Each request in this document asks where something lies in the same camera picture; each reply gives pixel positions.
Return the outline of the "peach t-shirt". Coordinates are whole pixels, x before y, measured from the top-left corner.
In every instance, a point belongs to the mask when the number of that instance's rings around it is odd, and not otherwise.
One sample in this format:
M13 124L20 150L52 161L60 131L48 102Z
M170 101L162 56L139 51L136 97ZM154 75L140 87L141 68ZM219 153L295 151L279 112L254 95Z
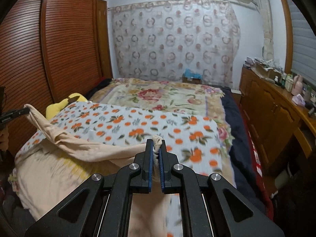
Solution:
M37 132L18 151L11 183L35 220L94 173L132 163L148 139L158 150L179 121L169 112L92 102L72 103L50 120L27 108Z

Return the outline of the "yellow plush toy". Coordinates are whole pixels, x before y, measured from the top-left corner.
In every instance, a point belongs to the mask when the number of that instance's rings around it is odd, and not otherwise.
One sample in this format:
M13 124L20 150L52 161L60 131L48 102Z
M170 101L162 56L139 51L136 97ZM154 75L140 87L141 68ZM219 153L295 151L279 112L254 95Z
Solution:
M88 99L86 99L83 95L80 93L73 93L69 95L66 99L63 99L59 103L50 104L46 108L46 119L50 120L51 118L55 117L60 111L62 111L64 108L66 108L69 104L73 102L87 102Z

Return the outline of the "dark blue bed sheet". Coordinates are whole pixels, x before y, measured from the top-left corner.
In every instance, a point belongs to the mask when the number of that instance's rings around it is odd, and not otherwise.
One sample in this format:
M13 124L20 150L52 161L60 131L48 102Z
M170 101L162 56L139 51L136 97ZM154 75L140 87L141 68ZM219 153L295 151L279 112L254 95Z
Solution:
M229 155L234 171L237 190L243 194L263 214L267 214L267 203L263 192L256 182L256 174L252 165L251 150L245 125L239 108L229 89L223 88L221 98L225 112L225 120L231 128L233 137Z

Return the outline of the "orange print blanket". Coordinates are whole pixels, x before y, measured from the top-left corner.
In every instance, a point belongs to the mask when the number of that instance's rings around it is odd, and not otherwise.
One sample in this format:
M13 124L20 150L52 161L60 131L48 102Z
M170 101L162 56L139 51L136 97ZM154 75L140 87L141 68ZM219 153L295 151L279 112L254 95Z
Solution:
M37 129L15 157L12 187L40 219L94 173L116 173L151 139L204 176L219 173L235 183L229 126L207 116L76 102L52 119L29 107Z

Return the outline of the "brown louvered wardrobe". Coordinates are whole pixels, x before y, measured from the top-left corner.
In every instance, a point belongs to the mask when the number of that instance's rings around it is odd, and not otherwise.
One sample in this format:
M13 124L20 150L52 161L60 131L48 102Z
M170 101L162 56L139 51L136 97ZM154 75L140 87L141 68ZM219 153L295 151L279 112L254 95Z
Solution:
M17 0L1 23L4 111L45 112L112 77L104 0Z

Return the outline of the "floral bed quilt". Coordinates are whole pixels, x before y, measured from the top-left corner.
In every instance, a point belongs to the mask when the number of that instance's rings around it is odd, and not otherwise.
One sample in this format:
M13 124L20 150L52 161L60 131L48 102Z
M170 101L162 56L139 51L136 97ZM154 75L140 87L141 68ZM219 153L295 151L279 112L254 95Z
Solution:
M101 82L90 100L213 119L218 125L221 143L229 152L234 137L226 122L224 97L222 89L208 85L119 78Z

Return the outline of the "wooden sideboard cabinet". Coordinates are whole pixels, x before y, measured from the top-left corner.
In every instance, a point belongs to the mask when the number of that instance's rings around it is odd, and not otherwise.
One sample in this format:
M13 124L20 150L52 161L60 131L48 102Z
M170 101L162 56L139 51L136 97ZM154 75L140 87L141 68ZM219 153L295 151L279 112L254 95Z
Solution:
M240 108L259 154L265 172L280 163L285 147L296 138L303 154L315 152L315 119L308 109L296 105L285 89L259 78L244 67L239 89Z

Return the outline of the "pink thermos jug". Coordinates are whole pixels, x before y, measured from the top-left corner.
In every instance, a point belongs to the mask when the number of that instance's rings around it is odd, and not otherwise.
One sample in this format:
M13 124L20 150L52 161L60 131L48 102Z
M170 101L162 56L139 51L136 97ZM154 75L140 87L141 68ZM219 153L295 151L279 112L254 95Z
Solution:
M291 90L291 94L296 96L301 94L303 90L303 77L301 75L296 75L293 79L293 86Z

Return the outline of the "patterned sheer curtain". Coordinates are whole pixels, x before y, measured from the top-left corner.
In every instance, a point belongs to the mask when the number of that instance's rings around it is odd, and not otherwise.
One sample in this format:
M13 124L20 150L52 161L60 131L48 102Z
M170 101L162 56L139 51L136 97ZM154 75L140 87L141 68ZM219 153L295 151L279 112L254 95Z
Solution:
M165 0L113 7L120 76L180 81L186 71L204 84L232 87L241 30L224 0Z

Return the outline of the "grey window blind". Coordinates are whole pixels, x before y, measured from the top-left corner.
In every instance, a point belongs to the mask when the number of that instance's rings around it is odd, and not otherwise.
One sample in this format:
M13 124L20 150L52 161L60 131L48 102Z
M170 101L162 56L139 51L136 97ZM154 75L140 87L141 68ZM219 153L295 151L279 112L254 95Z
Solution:
M287 0L293 34L293 73L302 75L310 84L315 86L316 81L316 38L307 20L292 0Z

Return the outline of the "cream tied curtain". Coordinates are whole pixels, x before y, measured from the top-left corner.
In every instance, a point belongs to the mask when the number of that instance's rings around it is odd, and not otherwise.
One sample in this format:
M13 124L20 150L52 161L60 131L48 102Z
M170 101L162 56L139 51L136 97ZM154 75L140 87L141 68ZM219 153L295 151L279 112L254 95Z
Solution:
M273 48L273 23L272 23L272 13L269 0L257 0L259 13L262 19L263 27L263 48L262 56L265 60L274 59L274 48Z

